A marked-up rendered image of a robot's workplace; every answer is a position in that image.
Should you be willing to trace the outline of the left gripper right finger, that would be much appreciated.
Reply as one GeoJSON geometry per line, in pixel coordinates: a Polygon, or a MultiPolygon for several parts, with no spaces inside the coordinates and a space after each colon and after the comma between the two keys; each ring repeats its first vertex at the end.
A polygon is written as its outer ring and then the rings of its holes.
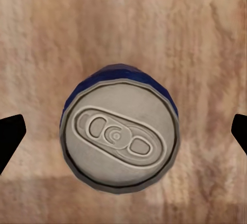
{"type": "Polygon", "coordinates": [[[232,125],[232,134],[247,154],[247,116],[236,114],[232,125]]]}

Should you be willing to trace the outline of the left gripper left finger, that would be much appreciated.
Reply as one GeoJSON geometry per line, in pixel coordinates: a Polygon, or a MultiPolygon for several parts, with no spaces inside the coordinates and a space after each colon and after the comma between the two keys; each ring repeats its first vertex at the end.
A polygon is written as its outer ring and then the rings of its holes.
{"type": "Polygon", "coordinates": [[[0,174],[26,134],[23,115],[0,120],[0,174]]]}

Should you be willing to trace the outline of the can of soda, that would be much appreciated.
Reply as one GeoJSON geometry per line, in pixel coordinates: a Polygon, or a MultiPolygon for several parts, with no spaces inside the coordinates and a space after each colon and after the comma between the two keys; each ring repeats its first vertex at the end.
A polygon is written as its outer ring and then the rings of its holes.
{"type": "Polygon", "coordinates": [[[136,67],[107,65],[64,103],[59,141],[76,179],[95,191],[136,194],[173,168],[178,109],[168,90],[136,67]]]}

